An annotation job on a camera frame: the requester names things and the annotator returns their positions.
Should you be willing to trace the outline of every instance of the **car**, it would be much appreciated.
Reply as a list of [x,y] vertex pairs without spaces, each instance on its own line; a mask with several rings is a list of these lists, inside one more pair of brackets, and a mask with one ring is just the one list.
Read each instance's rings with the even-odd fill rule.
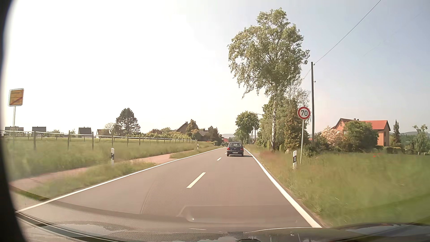
[[227,156],[240,155],[243,156],[243,145],[241,142],[230,142],[227,146]]

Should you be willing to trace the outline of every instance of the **windshield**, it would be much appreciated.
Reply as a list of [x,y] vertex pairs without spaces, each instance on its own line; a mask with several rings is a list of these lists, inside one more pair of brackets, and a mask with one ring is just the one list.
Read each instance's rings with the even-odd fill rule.
[[24,233],[426,231],[429,9],[14,1],[0,148]]

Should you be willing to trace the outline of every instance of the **utility pole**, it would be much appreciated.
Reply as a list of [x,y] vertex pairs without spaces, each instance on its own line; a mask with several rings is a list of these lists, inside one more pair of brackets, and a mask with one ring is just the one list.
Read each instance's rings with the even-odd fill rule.
[[312,81],[312,144],[315,141],[315,112],[313,102],[313,62],[310,63],[310,76]]

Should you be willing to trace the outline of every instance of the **tall grass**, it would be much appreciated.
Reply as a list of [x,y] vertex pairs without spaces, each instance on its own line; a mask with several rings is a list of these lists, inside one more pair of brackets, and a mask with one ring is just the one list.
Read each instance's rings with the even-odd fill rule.
[[[36,150],[33,140],[27,138],[3,138],[3,153],[6,158],[9,180],[37,176],[49,172],[88,167],[108,163],[111,159],[111,139],[72,138],[67,149],[67,138],[37,138]],[[175,152],[193,150],[193,142],[174,142],[166,140],[115,139],[115,162],[135,158],[145,158]]]
[[247,149],[328,225],[430,223],[429,156],[326,153],[303,157],[294,171],[292,155]]

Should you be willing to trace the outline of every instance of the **yellow sign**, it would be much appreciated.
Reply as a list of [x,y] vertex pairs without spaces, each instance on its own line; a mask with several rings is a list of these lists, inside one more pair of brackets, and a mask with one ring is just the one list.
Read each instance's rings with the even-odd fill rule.
[[12,89],[9,92],[9,106],[21,106],[24,98],[24,89]]

